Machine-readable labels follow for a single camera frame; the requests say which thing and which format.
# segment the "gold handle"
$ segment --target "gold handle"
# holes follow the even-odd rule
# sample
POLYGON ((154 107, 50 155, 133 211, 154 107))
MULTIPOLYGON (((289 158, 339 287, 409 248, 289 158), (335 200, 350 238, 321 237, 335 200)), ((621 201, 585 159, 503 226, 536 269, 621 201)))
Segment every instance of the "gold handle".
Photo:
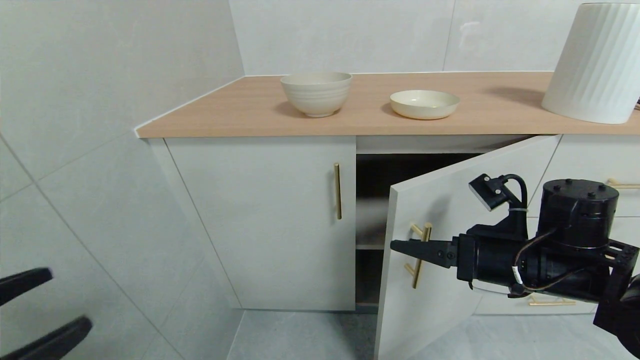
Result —
MULTIPOLYGON (((415 224, 411 224, 411 230, 413 230, 416 234, 420 235, 420 241, 429 241, 431 238, 431 225, 430 222, 424 224, 424 230, 420 230, 415 224)), ((418 278, 420 277, 420 268, 422 267, 422 260, 416 259, 415 266, 411 267, 409 264, 404 264, 404 268, 406 271, 413 276, 413 280, 411 281, 411 287, 416 289, 418 288, 418 278)))
POLYGON ((607 179, 607 185, 611 186, 614 189, 625 190, 625 189, 640 189, 640 184, 621 184, 617 180, 611 178, 607 179))
POLYGON ((536 298, 531 295, 531 301, 529 301, 529 306, 567 306, 567 305, 576 305, 575 301, 562 299, 560 301, 537 301, 536 298))
POLYGON ((340 194, 340 164, 333 164, 333 175, 335 176, 335 201, 336 214, 338 220, 342 220, 342 195, 340 194))

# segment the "gray floor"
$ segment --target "gray floor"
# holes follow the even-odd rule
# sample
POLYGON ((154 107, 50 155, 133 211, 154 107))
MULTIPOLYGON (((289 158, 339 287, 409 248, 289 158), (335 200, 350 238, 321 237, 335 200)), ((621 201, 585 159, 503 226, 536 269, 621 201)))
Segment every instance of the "gray floor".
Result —
MULTIPOLYGON (((473 316, 411 360, 636 360, 593 315, 473 316)), ((373 358, 376 315, 247 311, 228 360, 373 358)))

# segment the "lamp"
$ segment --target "lamp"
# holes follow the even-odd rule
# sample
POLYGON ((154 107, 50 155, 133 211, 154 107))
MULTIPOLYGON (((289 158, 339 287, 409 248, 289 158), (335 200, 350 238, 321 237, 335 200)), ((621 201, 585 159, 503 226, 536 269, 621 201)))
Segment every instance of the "lamp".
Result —
POLYGON ((602 124, 629 120, 640 97, 640 4, 578 7, 542 107, 602 124))

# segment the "ceramic bowl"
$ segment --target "ceramic bowl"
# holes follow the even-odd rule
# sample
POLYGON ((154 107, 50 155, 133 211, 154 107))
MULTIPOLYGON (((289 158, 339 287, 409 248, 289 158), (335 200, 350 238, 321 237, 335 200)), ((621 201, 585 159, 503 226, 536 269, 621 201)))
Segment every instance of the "ceramic bowl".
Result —
POLYGON ((280 79, 289 102, 309 117, 333 115, 347 101, 351 74, 309 72, 280 79))
POLYGON ((391 108, 404 117, 419 120, 442 119, 453 114, 460 98, 446 92, 407 90, 391 95, 391 108))

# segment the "white bowl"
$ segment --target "white bowl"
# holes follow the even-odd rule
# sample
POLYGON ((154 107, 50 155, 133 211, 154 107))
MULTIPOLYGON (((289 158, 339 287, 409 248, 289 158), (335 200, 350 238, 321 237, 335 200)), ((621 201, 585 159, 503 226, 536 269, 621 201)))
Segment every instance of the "white bowl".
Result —
POLYGON ((453 114, 460 98, 446 92, 407 90, 391 95, 391 108, 404 117, 419 120, 442 119, 453 114))
POLYGON ((351 74, 310 72, 280 79, 289 102, 310 117, 333 115, 347 101, 351 74))

